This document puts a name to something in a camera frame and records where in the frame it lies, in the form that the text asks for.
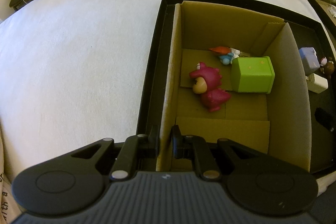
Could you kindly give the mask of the black shallow tray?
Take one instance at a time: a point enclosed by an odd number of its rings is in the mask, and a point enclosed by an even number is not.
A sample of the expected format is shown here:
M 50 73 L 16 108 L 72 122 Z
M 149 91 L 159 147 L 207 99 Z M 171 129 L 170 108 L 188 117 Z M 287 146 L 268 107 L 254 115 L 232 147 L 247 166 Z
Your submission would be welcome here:
M 229 5 L 278 16 L 285 19 L 290 27 L 294 27 L 294 38 L 298 46 L 307 46 L 308 42 L 313 42 L 313 46 L 318 48 L 318 53 L 327 53 L 327 57 L 333 55 L 322 23 L 280 6 L 256 0 L 161 0 L 143 86 L 137 133 L 148 134 L 153 125 L 160 128 L 174 9 L 176 4 L 183 1 Z M 322 127 L 322 124 L 318 123 L 321 120 L 316 121 L 314 115 L 316 108 L 320 107 L 329 113 L 328 118 L 335 119 L 335 76 L 331 78 L 329 84 L 331 85 L 326 92 L 315 95 L 309 92 L 313 129 L 313 163 L 311 164 L 313 170 L 311 173 L 316 178 L 335 171 L 335 133 Z

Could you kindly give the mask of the small blue orange figurine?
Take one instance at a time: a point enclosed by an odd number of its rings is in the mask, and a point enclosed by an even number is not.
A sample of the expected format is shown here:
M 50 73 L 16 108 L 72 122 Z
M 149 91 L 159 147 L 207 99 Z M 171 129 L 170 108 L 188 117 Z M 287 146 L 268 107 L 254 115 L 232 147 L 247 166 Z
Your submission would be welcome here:
M 214 55 L 216 55 L 223 65 L 231 65 L 232 61 L 234 59 L 237 59 L 241 53 L 237 49 L 225 46 L 217 46 L 209 48 L 209 51 L 211 51 Z

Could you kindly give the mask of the lavender grey cube box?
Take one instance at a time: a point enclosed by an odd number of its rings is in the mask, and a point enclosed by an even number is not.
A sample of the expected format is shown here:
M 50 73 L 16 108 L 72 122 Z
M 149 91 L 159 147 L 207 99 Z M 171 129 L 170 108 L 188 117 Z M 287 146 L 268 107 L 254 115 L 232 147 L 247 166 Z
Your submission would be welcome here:
M 299 49 L 303 69 L 306 76 L 311 75 L 320 68 L 317 53 L 313 47 L 302 47 Z

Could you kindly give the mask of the white small box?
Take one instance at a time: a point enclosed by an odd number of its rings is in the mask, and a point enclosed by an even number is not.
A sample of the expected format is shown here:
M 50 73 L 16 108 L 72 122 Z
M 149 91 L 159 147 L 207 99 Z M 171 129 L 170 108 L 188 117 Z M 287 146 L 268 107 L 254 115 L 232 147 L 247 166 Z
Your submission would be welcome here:
M 327 79 L 312 73 L 306 76 L 307 88 L 309 91 L 320 94 L 329 87 Z

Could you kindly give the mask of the pink dinosaur costume figurine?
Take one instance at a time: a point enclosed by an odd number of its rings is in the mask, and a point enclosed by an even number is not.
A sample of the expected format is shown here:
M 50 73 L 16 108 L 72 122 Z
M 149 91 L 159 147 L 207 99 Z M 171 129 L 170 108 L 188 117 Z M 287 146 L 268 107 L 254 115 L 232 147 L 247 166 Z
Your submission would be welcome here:
M 190 79 L 194 81 L 192 90 L 200 95 L 202 105 L 209 111 L 215 112 L 221 109 L 231 95 L 222 85 L 222 75 L 218 68 L 207 66 L 204 62 L 197 64 L 197 68 L 189 73 Z

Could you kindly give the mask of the black tray with cardboard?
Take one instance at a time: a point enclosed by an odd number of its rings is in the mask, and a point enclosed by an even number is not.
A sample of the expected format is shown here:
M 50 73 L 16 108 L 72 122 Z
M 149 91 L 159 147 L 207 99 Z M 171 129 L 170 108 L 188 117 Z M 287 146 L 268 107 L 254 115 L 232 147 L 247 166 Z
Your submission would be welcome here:
M 335 17 L 332 16 L 332 14 L 328 9 L 330 5 L 321 0 L 308 0 L 308 2 L 319 16 L 324 26 L 330 31 L 332 36 L 335 38 Z

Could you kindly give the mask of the green cube box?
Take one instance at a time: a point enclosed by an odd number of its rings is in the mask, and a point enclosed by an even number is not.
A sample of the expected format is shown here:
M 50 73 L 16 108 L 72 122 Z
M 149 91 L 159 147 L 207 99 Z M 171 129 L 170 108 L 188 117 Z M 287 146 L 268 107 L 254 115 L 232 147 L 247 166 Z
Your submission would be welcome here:
M 269 56 L 239 57 L 232 61 L 231 87 L 238 93 L 269 94 L 275 72 Z

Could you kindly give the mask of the brown cardboard box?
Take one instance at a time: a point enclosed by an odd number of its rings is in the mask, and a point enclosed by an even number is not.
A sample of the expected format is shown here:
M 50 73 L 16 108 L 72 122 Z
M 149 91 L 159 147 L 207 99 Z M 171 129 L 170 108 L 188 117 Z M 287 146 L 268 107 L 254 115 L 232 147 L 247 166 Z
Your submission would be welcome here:
M 172 160 L 170 130 L 228 138 L 310 170 L 306 75 L 290 25 L 240 7 L 184 1 L 174 6 L 156 169 Z

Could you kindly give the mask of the brown white small figurine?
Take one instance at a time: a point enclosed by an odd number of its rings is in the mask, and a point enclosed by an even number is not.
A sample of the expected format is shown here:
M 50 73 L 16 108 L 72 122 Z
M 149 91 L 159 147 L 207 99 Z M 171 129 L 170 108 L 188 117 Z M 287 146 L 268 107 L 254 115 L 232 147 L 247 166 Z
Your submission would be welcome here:
M 323 57 L 320 60 L 320 71 L 328 79 L 331 79 L 331 75 L 334 73 L 335 66 L 331 57 Z

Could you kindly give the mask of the white mattress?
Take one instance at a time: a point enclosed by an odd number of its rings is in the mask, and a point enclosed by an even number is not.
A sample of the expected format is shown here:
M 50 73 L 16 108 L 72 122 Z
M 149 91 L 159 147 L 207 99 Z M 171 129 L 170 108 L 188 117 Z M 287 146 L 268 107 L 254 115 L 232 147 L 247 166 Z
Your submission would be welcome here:
M 307 0 L 258 0 L 312 19 Z M 1 23 L 4 173 L 136 131 L 161 0 L 34 0 Z

